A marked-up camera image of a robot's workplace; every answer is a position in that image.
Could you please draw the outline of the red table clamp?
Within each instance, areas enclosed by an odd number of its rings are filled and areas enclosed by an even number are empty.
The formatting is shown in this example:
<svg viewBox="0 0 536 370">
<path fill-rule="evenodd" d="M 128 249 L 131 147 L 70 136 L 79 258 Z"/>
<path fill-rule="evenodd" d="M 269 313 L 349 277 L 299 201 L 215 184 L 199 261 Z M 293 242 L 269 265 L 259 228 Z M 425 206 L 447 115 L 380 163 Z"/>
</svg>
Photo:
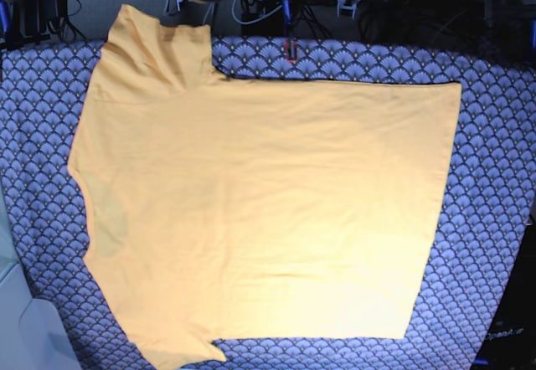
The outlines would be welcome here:
<svg viewBox="0 0 536 370">
<path fill-rule="evenodd" d="M 287 39 L 285 42 L 286 60 L 295 63 L 298 59 L 298 47 L 294 39 Z"/>
</svg>

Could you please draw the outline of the yellow T-shirt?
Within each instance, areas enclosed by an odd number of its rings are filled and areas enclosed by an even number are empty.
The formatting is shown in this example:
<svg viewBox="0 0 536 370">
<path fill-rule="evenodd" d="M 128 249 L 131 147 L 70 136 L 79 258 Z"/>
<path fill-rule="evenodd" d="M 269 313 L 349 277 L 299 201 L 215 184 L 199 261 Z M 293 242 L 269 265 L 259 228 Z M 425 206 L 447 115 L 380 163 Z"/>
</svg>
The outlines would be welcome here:
<svg viewBox="0 0 536 370">
<path fill-rule="evenodd" d="M 461 86 L 237 80 L 206 26 L 123 5 L 68 160 L 85 265 L 158 369 L 217 339 L 400 339 L 430 255 Z"/>
</svg>

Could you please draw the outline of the white plastic bin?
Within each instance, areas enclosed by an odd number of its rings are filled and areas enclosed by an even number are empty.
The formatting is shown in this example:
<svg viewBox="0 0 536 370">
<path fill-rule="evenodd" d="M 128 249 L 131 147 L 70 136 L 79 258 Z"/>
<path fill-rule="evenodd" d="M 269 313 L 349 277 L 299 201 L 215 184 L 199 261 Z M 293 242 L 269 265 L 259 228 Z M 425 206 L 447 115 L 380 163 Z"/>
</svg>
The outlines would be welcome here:
<svg viewBox="0 0 536 370">
<path fill-rule="evenodd" d="M 34 298 L 1 207 L 1 368 L 79 369 L 55 306 Z"/>
</svg>

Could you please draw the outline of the blue fan-patterned tablecloth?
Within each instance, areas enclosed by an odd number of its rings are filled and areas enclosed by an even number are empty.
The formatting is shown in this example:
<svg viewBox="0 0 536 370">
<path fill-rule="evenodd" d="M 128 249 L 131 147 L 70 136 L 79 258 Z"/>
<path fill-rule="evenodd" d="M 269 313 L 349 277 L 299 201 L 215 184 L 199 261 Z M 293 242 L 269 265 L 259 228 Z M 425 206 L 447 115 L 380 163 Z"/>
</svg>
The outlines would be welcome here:
<svg viewBox="0 0 536 370">
<path fill-rule="evenodd" d="M 224 37 L 214 66 L 235 78 L 457 82 L 461 109 L 435 242 L 403 339 L 218 342 L 205 369 L 468 369 L 517 258 L 535 197 L 535 73 L 464 54 L 350 41 Z M 98 41 L 6 53 L 1 182 L 30 290 L 52 302 L 84 369 L 146 369 L 83 262 L 83 198 L 67 171 Z"/>
</svg>

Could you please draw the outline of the black OpenArm box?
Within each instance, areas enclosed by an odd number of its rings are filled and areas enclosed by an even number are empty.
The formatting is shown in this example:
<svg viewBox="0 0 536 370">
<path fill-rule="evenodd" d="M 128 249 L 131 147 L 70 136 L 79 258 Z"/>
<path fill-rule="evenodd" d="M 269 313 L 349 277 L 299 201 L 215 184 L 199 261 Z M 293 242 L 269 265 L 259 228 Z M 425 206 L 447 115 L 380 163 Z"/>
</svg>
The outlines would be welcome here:
<svg viewBox="0 0 536 370">
<path fill-rule="evenodd" d="M 535 368 L 534 224 L 525 230 L 513 271 L 472 368 Z"/>
</svg>

